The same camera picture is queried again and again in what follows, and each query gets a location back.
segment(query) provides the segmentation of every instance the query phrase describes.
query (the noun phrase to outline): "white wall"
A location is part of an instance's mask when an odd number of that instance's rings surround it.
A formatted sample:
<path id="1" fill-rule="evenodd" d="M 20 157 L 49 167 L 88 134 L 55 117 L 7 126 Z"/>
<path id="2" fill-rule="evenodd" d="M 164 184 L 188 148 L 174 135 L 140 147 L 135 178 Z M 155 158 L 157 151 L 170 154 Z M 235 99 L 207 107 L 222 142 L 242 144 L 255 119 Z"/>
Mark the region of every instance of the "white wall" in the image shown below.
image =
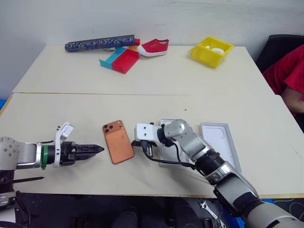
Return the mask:
<path id="1" fill-rule="evenodd" d="M 0 0 L 0 98 L 45 43 L 135 34 L 195 45 L 215 36 L 256 59 L 269 35 L 303 33 L 303 0 Z"/>

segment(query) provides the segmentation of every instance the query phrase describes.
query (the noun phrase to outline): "red sneaker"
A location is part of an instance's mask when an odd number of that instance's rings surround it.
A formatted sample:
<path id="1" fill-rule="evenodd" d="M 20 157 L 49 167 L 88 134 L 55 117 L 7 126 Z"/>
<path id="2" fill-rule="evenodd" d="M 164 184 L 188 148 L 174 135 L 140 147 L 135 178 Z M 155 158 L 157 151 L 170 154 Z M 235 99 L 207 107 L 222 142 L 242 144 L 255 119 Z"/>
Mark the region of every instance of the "red sneaker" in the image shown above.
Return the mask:
<path id="1" fill-rule="evenodd" d="M 153 39 L 148 43 L 138 46 L 137 51 L 143 56 L 162 56 L 167 54 L 168 44 L 168 39 Z"/>

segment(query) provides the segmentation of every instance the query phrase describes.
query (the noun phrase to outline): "black chair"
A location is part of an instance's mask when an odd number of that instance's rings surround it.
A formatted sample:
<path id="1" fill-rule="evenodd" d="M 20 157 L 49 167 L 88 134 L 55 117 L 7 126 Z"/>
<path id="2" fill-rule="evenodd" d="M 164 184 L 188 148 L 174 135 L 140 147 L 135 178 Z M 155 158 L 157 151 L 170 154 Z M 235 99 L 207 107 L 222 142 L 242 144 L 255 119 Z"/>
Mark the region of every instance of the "black chair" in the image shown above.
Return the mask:
<path id="1" fill-rule="evenodd" d="M 263 73 L 268 67 L 302 44 L 304 44 L 304 36 L 271 35 L 257 58 L 256 65 Z M 304 114 L 296 115 L 295 120 L 304 132 Z"/>

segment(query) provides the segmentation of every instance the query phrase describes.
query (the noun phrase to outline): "orange phone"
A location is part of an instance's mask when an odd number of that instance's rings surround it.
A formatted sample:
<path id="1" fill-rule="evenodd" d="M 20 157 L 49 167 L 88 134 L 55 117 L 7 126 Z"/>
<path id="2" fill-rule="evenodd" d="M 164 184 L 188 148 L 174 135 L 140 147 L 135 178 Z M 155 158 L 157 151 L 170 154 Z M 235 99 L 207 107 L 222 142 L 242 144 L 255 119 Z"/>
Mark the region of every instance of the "orange phone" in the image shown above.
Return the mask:
<path id="1" fill-rule="evenodd" d="M 133 148 L 121 120 L 105 124 L 103 131 L 113 164 L 134 157 Z"/>

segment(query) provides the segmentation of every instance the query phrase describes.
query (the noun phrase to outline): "yellow basket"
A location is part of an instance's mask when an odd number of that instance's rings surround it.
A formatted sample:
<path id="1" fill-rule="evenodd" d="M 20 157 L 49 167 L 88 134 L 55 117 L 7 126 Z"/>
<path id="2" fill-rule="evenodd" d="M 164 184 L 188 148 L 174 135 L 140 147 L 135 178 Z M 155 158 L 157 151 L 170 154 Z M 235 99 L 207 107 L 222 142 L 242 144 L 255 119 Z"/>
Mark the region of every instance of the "yellow basket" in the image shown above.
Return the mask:
<path id="1" fill-rule="evenodd" d="M 197 46 L 190 50 L 192 58 L 202 62 L 212 68 L 217 68 L 223 62 L 227 53 L 233 48 L 232 44 L 226 43 L 214 37 L 207 37 Z M 224 51 L 223 54 L 212 50 L 213 48 L 220 48 Z"/>

